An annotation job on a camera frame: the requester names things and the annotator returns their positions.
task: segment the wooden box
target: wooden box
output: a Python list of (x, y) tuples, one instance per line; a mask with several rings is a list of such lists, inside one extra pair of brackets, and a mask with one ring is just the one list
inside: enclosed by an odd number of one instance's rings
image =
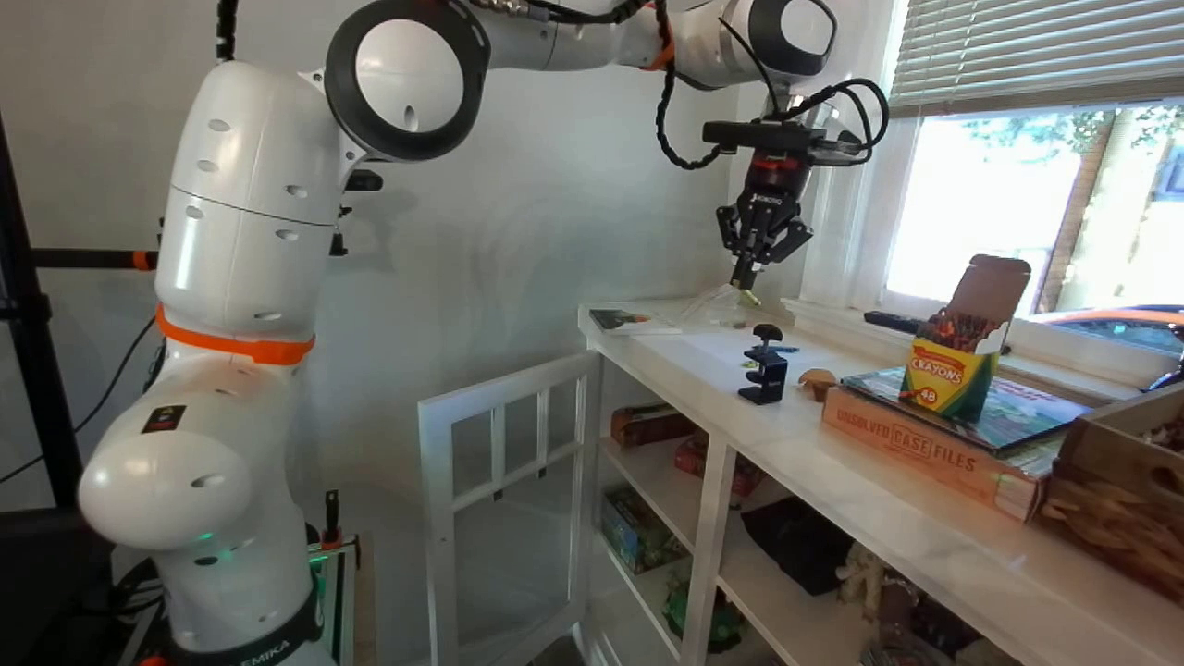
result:
[(1081, 420), (1035, 526), (1184, 606), (1184, 386)]

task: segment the wall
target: wall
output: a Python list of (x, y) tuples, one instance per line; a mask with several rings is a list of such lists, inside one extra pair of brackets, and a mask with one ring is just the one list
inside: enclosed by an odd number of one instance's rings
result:
[[(239, 58), (314, 68), (353, 6), (249, 0)], [(209, 68), (215, 0), (0, 0), (0, 110), (31, 245), (155, 242), (186, 104)], [(678, 88), (674, 142), (731, 120), (731, 98)], [(368, 537), (376, 661), (424, 639), (415, 401), (578, 347), (574, 306), (596, 295), (699, 291), (723, 277), (712, 208), (728, 171), (681, 174), (652, 142), (658, 79), (492, 74), (473, 138), (415, 167), (382, 167), (360, 196), (321, 291), (319, 353), (293, 442), (305, 508), (339, 487)], [(136, 275), (44, 275), (51, 332), (80, 413), (151, 312)], [(133, 359), (108, 423), (142, 386)], [(31, 450), (7, 347), (0, 347), (2, 468)], [(0, 508), (44, 505), (41, 474), (0, 487)]]

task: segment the window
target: window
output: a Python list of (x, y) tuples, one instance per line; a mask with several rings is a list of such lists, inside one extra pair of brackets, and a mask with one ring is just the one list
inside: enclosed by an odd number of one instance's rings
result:
[[(864, 174), (848, 302), (929, 316), (973, 251), (1021, 257), (1032, 264), (1023, 316), (1071, 337), (1155, 342), (1144, 343), (1155, 364), (1125, 364), (1150, 376), (1177, 353), (1148, 319), (1047, 312), (1158, 302), (1169, 337), (1184, 326), (1177, 45), (1184, 3), (1172, 0), (911, 0), (891, 143)], [(1039, 342), (1067, 368), (1098, 364)]]

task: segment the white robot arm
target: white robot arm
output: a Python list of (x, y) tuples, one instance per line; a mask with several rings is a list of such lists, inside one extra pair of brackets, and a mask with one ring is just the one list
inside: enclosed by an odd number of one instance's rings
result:
[(488, 68), (662, 68), (674, 53), (678, 79), (704, 88), (792, 84), (821, 69), (833, 37), (821, 0), (711, 0), (670, 18), (641, 3), (588, 18), (532, 0), (382, 0), (339, 25), (321, 74), (215, 68), (178, 143), (155, 269), (170, 353), (77, 487), (97, 534), (155, 559), (173, 661), (330, 661), (309, 639), (284, 442), (363, 158), (451, 153)]

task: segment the window blind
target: window blind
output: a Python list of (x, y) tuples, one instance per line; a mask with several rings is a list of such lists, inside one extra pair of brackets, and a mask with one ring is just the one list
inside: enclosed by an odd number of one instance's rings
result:
[(911, 0), (891, 115), (1184, 98), (1184, 0)]

